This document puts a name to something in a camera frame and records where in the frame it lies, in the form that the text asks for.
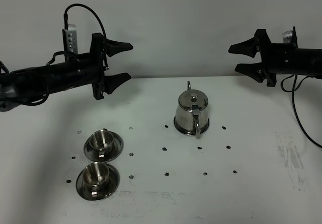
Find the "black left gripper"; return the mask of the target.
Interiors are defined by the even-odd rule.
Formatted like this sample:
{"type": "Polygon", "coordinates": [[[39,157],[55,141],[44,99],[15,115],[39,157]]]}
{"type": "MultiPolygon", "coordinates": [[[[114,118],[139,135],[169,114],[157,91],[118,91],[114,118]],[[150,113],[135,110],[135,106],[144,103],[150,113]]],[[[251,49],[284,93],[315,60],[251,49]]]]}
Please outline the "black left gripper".
{"type": "Polygon", "coordinates": [[[90,56],[92,60],[91,85],[93,96],[96,100],[104,98],[103,92],[112,94],[119,86],[131,79],[131,76],[126,72],[105,76],[104,61],[106,60],[106,54],[107,56],[114,56],[121,52],[130,51],[133,49],[133,45],[127,42],[117,42],[107,39],[106,53],[104,52],[104,46],[103,35],[101,33],[92,34],[90,46],[90,56]]]}

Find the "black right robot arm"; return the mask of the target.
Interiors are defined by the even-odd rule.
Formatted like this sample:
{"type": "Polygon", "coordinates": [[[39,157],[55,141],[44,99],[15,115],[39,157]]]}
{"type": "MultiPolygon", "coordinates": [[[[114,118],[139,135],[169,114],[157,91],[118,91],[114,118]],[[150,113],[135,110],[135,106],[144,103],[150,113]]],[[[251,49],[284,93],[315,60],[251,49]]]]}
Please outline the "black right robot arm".
{"type": "Polygon", "coordinates": [[[321,79],[321,49],[299,48],[296,30],[282,34],[283,43],[271,42],[265,29],[257,29],[254,37],[230,46],[228,52],[254,58],[261,55],[259,63],[239,63],[235,71],[256,82],[267,81],[268,87],[276,85],[277,74],[294,74],[321,79]]]}

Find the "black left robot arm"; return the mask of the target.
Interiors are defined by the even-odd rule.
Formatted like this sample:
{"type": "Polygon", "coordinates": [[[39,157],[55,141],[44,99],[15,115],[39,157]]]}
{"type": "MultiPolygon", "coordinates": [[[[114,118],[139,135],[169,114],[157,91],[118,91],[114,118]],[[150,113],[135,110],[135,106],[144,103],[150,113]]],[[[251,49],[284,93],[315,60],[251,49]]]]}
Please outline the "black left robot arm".
{"type": "Polygon", "coordinates": [[[20,105],[38,106],[51,94],[85,85],[91,85],[94,98],[101,100],[104,93],[112,94],[131,79],[126,72],[105,75],[107,58],[132,49],[130,43],[108,40],[103,34],[95,33],[88,53],[59,51],[44,66],[12,72],[1,64],[1,111],[20,105]]]}

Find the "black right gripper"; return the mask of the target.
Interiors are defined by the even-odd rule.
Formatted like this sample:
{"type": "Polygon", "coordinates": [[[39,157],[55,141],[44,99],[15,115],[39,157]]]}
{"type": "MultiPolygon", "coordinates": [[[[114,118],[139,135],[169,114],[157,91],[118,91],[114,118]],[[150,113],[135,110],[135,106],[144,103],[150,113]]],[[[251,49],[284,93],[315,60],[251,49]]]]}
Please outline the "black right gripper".
{"type": "Polygon", "coordinates": [[[267,80],[267,86],[274,87],[277,82],[276,73],[268,70],[271,46],[272,42],[265,29],[257,29],[255,37],[231,45],[228,50],[231,54],[246,55],[251,58],[254,58],[257,52],[260,52],[261,55],[261,63],[239,63],[236,65],[235,71],[254,79],[258,83],[267,80]]]}

